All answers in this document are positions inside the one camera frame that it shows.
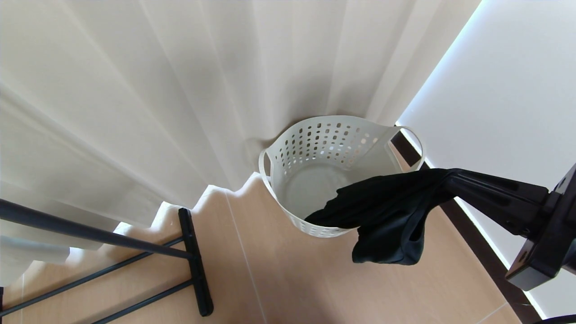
curtain fold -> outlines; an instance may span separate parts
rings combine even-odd
[[[2,1],[0,195],[149,226],[301,119],[393,125],[479,1]]]

white wall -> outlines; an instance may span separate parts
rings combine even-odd
[[[483,0],[399,124],[435,167],[553,188],[576,163],[576,1]],[[524,239],[471,213],[513,262]],[[545,316],[576,312],[567,272],[530,294]]]

tile floor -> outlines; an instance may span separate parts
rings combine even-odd
[[[201,318],[188,287],[114,323],[519,323],[440,208],[426,223],[422,260],[398,266],[352,263],[355,232],[332,239],[300,232],[259,178],[205,198],[192,217],[214,313]],[[126,234],[162,243],[179,232],[174,207],[161,224]],[[135,254],[105,245],[65,265],[36,262],[5,289],[5,307]],[[12,313],[3,324],[91,323],[188,276],[186,261],[153,255]]]

basket handle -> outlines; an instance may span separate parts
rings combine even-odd
[[[396,136],[396,134],[398,134],[398,132],[400,132],[401,130],[407,130],[410,133],[412,133],[412,135],[414,135],[414,137],[416,138],[416,140],[418,141],[418,144],[420,144],[420,148],[422,149],[422,155],[420,157],[420,160],[418,160],[418,162],[416,162],[412,167],[410,167],[410,169],[408,170],[408,172],[412,172],[412,171],[417,171],[420,170],[420,167],[422,167],[422,164],[424,164],[424,159],[426,158],[426,149],[424,148],[424,144],[422,144],[422,141],[420,140],[420,138],[418,138],[418,135],[416,135],[416,133],[414,133],[414,131],[410,128],[410,127],[406,127],[406,126],[395,126],[392,127],[392,131],[393,133],[391,134],[391,136],[389,137],[388,141],[391,141],[392,138],[394,136]]]
[[[268,181],[268,176],[266,175],[266,170],[264,169],[264,155],[265,154],[266,154],[266,149],[263,149],[262,152],[260,152],[260,157],[258,158],[258,169],[260,170],[260,176],[262,177],[262,181],[264,182],[266,189],[268,189],[268,191],[270,192],[272,197],[276,201],[278,201],[278,198],[276,197],[276,194],[274,193],[274,190],[272,189],[272,185],[270,184],[270,181]]]

basket bottom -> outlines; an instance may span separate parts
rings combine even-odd
[[[279,202],[293,215],[305,219],[336,198],[337,189],[354,183],[351,176],[349,171],[333,165],[307,165],[288,179]]]

